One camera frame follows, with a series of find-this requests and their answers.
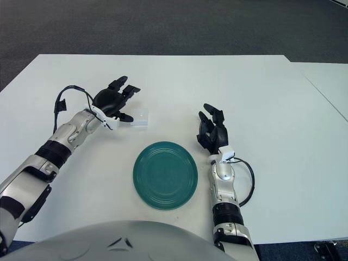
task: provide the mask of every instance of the gray carpet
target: gray carpet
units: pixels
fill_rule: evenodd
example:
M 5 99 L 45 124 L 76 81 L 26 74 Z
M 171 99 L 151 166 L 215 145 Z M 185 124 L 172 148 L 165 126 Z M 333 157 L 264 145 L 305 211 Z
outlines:
M 348 9 L 329 0 L 0 0 L 0 90 L 39 53 L 348 63 Z

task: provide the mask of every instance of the robot forearm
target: robot forearm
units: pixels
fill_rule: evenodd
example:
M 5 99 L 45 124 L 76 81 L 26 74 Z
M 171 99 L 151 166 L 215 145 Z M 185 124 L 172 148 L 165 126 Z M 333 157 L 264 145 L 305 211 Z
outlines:
M 60 126 L 49 140 L 0 185 L 0 253 L 6 254 L 20 222 L 29 222 L 51 192 L 52 182 L 62 165 L 100 126 L 87 110 L 78 112 Z

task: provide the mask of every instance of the metal bracket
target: metal bracket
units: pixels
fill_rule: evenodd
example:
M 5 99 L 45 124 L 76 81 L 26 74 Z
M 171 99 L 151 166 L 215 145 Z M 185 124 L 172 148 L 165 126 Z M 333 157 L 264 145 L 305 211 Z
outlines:
M 88 104 L 86 104 L 85 109 L 91 109 L 97 115 L 97 117 L 102 120 L 101 125 L 105 128 L 107 128 L 107 125 L 109 125 L 112 130 L 116 130 L 120 125 L 120 118 L 116 119 L 116 117 L 107 117 L 101 109 L 94 105 L 91 105 L 90 107 Z

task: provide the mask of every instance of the small white object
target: small white object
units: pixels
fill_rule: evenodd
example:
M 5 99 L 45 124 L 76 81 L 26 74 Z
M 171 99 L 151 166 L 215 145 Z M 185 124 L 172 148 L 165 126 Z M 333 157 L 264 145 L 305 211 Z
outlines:
M 145 109 L 145 108 L 134 109 L 130 112 L 130 115 L 133 117 L 133 122 L 131 122 L 130 125 L 147 126 L 148 109 Z
M 91 105 L 90 107 L 86 104 L 85 109 L 91 109 L 94 113 L 96 113 L 97 117 L 102 120 L 101 125 L 103 125 L 105 128 L 108 128 L 109 126 L 110 129 L 116 130 L 120 125 L 119 118 L 116 119 L 116 117 L 107 117 L 105 113 L 98 107 L 95 107 L 93 105 Z
M 226 163 L 234 157 L 234 149 L 230 145 L 220 147 L 219 152 L 221 153 L 221 163 Z

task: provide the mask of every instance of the white cable clip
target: white cable clip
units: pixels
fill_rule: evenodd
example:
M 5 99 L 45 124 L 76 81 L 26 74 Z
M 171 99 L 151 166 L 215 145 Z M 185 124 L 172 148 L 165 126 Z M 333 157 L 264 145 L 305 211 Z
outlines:
M 234 149 L 230 145 L 220 147 L 219 152 L 221 153 L 220 163 L 231 163 L 235 155 Z
M 119 127 L 120 118 L 116 119 L 116 117 L 107 117 L 101 109 L 93 105 L 91 105 L 90 108 L 89 105 L 86 104 L 85 109 L 91 109 L 97 115 L 97 117 L 102 120 L 101 125 L 103 125 L 105 128 L 108 128 L 109 126 L 110 129 L 116 130 Z

